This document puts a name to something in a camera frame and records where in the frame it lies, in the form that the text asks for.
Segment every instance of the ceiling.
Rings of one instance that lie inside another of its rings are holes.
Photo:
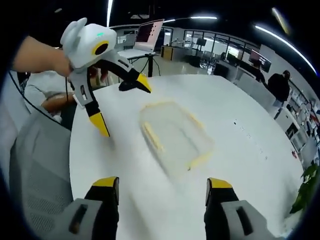
[[[140,24],[150,19],[179,19],[168,22],[168,27],[200,29],[221,32],[246,39],[258,45],[264,44],[274,49],[277,54],[293,65],[310,83],[313,89],[319,89],[318,78],[306,62],[293,50],[254,28],[254,24],[264,26],[293,44],[320,72],[318,54],[320,47],[314,37],[312,26],[318,22],[318,10],[314,2],[309,4],[288,4],[287,1],[275,0],[114,0],[110,17],[110,26]],[[286,34],[276,18],[272,8],[284,16],[289,26]],[[131,19],[132,15],[150,15],[150,19]],[[191,16],[215,16],[218,20],[180,19]]]

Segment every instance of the monitor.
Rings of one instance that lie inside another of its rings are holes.
[[[255,50],[251,50],[251,54],[249,57],[249,61],[251,63],[254,63],[255,61],[260,61],[261,62],[261,69],[265,71],[266,73],[269,72],[270,67],[271,67],[271,61],[262,56],[260,53],[258,53]]]
[[[205,46],[206,43],[207,43],[207,40],[205,40],[205,39],[203,39],[203,38],[198,38],[198,39],[196,40],[196,44],[197,44],[198,46]]]
[[[163,23],[164,20],[161,19],[141,24],[137,31],[133,48],[153,52]]]

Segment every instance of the desk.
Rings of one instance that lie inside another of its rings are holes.
[[[94,91],[111,138],[100,135],[85,110],[76,109],[69,164],[73,197],[83,198],[100,178],[119,176],[117,239],[205,240],[206,180],[214,177],[230,182],[238,198],[279,234],[303,169],[274,119],[220,76],[157,76],[149,83],[151,94],[120,92],[118,84]],[[210,159],[179,180],[167,178],[139,126],[145,104],[163,100],[193,113],[214,140]]]
[[[137,49],[127,49],[123,51],[118,51],[118,54],[121,57],[124,57],[128,60],[148,58],[148,77],[152,77],[152,73],[154,70],[154,55],[156,55],[155,52],[148,52]]]

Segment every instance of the floor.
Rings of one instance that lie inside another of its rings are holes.
[[[160,56],[155,56],[154,60],[159,64],[160,75],[168,76],[168,75],[176,75],[176,74],[205,74],[207,75],[207,70],[199,67],[191,66],[189,63],[180,62],[180,61],[168,61],[163,59]],[[146,58],[140,58],[136,62],[133,63],[133,67],[137,71],[141,71],[147,62]],[[146,65],[145,69],[142,71],[145,75],[148,75],[148,65]],[[153,73],[152,76],[159,76],[159,70],[157,64],[153,62]],[[110,73],[108,76],[109,84],[116,84],[119,82],[118,77],[113,73]]]

